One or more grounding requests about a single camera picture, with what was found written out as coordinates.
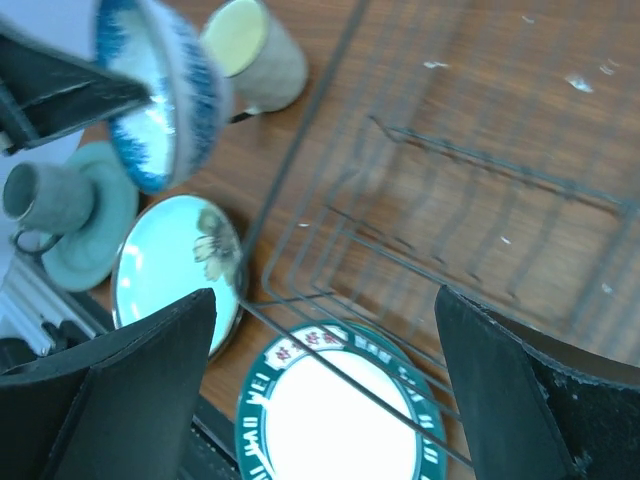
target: blue and white bowl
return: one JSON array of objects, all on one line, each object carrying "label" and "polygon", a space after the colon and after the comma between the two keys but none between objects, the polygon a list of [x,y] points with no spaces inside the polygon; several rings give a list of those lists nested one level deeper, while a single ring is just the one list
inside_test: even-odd
[{"label": "blue and white bowl", "polygon": [[156,0],[101,0],[96,57],[151,90],[149,105],[108,122],[133,182],[154,194],[188,180],[209,159],[233,107],[233,87],[194,28]]}]

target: gray mug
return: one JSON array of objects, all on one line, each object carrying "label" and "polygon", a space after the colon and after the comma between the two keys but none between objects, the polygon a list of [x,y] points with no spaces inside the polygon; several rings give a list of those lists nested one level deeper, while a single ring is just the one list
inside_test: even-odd
[{"label": "gray mug", "polygon": [[[95,203],[91,180],[80,172],[46,163],[19,163],[9,173],[2,191],[7,216],[19,224],[11,236],[15,248],[30,255],[50,250],[65,233],[87,223]],[[48,233],[51,238],[37,250],[27,250],[20,236],[29,231]]]}]

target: mug handle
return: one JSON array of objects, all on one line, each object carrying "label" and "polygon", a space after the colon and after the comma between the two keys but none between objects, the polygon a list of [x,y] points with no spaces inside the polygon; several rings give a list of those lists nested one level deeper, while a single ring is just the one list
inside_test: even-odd
[{"label": "mug handle", "polygon": [[251,117],[260,115],[261,113],[262,112],[256,107],[249,107],[244,112],[238,113],[237,115],[234,115],[233,117],[231,117],[231,119],[229,120],[229,124],[243,122],[244,120],[248,120]]},{"label": "mug handle", "polygon": [[27,250],[22,245],[20,245],[20,237],[24,233],[27,233],[30,231],[31,229],[29,228],[20,228],[16,233],[14,233],[9,237],[9,242],[11,243],[11,245],[13,245],[15,249],[18,250],[20,253],[23,253],[25,255],[33,255],[33,256],[43,255],[47,253],[49,250],[51,250],[60,241],[60,239],[62,239],[62,235],[51,235],[49,240],[47,240],[47,242],[42,247],[37,248],[35,250]]}]

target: saucer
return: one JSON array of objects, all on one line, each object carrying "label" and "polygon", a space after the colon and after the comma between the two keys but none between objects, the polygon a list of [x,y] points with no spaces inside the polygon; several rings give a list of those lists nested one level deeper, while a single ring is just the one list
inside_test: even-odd
[{"label": "saucer", "polygon": [[[99,285],[113,263],[138,212],[138,191],[108,142],[89,143],[65,166],[86,175],[96,190],[96,206],[87,223],[68,233],[42,256],[44,268],[60,287],[71,292]],[[49,235],[41,235],[41,241]]]},{"label": "saucer", "polygon": [[95,50],[99,66],[151,92],[149,105],[107,122],[133,182],[155,194],[188,180],[208,161],[233,102],[193,26],[160,1],[100,0]]},{"label": "saucer", "polygon": [[216,295],[216,326],[210,357],[226,344],[239,323],[234,275],[240,239],[231,221],[211,202],[178,195],[140,216],[120,249],[111,288],[117,328],[147,317],[200,288]]},{"label": "saucer", "polygon": [[[379,345],[404,357],[398,355],[397,347],[367,327],[352,325],[360,335],[337,322],[322,325],[331,334],[316,324],[298,327],[292,334],[396,410],[445,439],[436,406],[372,363],[381,362],[428,391],[421,377]],[[446,478],[447,455],[441,448],[282,337],[264,350],[249,371],[238,399],[235,439],[243,478]]]}]

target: dishware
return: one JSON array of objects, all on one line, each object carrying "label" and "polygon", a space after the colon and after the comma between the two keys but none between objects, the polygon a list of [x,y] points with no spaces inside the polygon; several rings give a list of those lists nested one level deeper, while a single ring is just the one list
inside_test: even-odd
[{"label": "dishware", "polygon": [[[371,329],[353,333],[333,321],[297,327],[304,345],[444,440],[430,399],[392,379],[374,363],[427,390]],[[238,399],[236,451],[243,478],[413,480],[446,478],[447,457],[288,338],[258,357]]]},{"label": "dishware", "polygon": [[[79,148],[65,167],[93,183],[93,213],[80,229],[66,234],[46,252],[42,263],[56,284],[79,292],[95,287],[111,273],[118,249],[138,212],[138,190],[108,142]],[[49,236],[43,234],[41,238],[46,242]]]},{"label": "dishware", "polygon": [[238,295],[247,273],[236,285],[240,239],[220,208],[192,195],[163,200],[138,218],[118,257],[111,280],[117,328],[194,290],[213,288],[217,318],[210,358],[222,350],[242,315]]},{"label": "dishware", "polygon": [[145,83],[151,103],[107,122],[133,182],[171,189],[204,166],[233,103],[231,83],[203,53],[193,27],[156,0],[101,0],[96,60]]},{"label": "dishware", "polygon": [[211,15],[200,42],[248,105],[231,123],[286,108],[307,83],[302,49],[259,0],[225,3]]},{"label": "dishware", "polygon": [[[19,224],[10,237],[21,253],[44,253],[60,241],[64,234],[82,227],[93,210],[94,189],[82,174],[47,163],[22,162],[13,167],[2,191],[2,206],[7,216]],[[20,245],[26,232],[52,234],[36,250]]]}]

